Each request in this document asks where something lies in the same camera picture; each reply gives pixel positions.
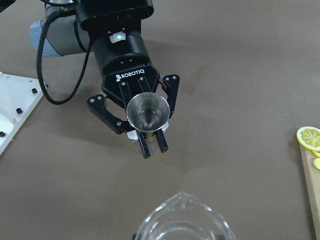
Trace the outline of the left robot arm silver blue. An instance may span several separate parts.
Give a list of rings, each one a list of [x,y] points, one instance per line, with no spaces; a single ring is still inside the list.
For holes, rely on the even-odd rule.
[[[87,100],[89,109],[116,134],[126,133],[150,157],[147,139],[155,137],[161,152],[172,117],[180,78],[161,75],[145,47],[141,25],[154,13],[150,0],[46,0],[45,18],[30,27],[37,52],[36,71],[47,100],[62,105],[47,92],[43,57],[94,53],[101,77],[100,94]]]

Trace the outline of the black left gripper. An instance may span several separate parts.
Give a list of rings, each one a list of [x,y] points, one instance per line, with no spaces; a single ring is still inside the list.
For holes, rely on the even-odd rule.
[[[130,95],[134,97],[142,92],[139,79],[143,77],[151,92],[156,91],[158,83],[161,85],[167,95],[169,118],[172,117],[176,107],[180,76],[172,74],[160,77],[160,73],[152,65],[140,31],[130,30],[125,33],[125,40],[115,43],[111,42],[107,34],[100,36],[93,43],[93,52],[102,76],[101,89],[111,101],[123,108],[121,83],[125,82],[128,85]],[[87,100],[88,108],[116,134],[135,132],[143,158],[149,158],[151,154],[144,134],[134,129],[127,120],[122,120],[108,111],[107,97],[103,94],[90,97]],[[166,152],[169,147],[163,130],[157,130],[155,137],[160,151]]]

